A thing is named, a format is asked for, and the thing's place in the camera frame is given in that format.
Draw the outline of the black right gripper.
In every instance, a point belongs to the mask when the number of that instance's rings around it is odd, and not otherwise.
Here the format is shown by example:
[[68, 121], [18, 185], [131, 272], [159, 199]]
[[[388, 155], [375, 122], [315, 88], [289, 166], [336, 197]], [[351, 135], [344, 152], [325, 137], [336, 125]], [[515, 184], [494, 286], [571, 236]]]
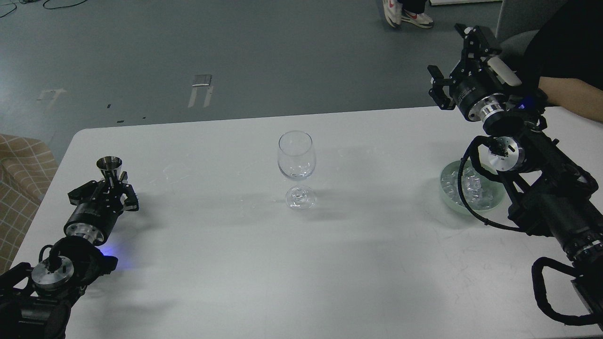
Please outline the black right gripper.
[[461, 58], [449, 77], [437, 65], [428, 65], [432, 86], [428, 91], [441, 110], [459, 111], [467, 121], [485, 120], [482, 108], [504, 102], [504, 85], [519, 86], [519, 77], [498, 56], [499, 41], [487, 26], [455, 24], [464, 40]]

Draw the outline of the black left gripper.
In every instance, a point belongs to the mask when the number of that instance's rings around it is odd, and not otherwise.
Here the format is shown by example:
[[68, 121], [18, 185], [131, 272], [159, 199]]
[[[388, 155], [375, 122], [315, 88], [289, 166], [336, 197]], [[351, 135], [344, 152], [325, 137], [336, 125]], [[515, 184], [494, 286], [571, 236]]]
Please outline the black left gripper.
[[67, 194], [75, 210], [63, 227], [66, 236], [79, 236], [92, 245], [107, 242], [123, 211], [138, 211], [139, 200], [126, 171], [118, 177], [118, 189], [105, 189], [105, 180], [91, 180]]

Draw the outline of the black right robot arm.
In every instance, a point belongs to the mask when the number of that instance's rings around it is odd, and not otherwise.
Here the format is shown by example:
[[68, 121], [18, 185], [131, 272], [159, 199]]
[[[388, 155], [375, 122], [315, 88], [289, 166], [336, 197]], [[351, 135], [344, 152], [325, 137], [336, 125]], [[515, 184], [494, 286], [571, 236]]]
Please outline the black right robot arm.
[[[442, 110], [458, 108], [467, 121], [480, 121], [485, 135], [475, 137], [461, 158], [510, 197], [508, 218], [515, 232], [554, 237], [571, 265], [542, 257], [531, 268], [539, 309], [569, 326], [602, 325], [602, 214], [590, 202], [597, 181], [562, 152], [558, 140], [545, 135], [547, 97], [526, 90], [499, 58], [502, 48], [486, 26], [456, 24], [463, 38], [458, 64], [448, 77], [429, 65], [429, 95]], [[573, 287], [587, 315], [556, 312], [549, 300], [543, 269], [573, 277]]]

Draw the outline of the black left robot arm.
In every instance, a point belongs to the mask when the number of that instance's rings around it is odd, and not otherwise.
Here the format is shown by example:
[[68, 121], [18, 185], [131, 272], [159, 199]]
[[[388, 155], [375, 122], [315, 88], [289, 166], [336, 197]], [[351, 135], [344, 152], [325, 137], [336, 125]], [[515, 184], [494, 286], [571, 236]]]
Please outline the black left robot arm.
[[65, 236], [41, 249], [36, 266], [22, 262], [1, 275], [3, 339], [64, 339], [75, 303], [116, 269], [118, 258], [99, 247], [125, 211], [138, 211], [139, 202], [127, 172], [105, 170], [103, 176], [68, 194], [75, 210]]

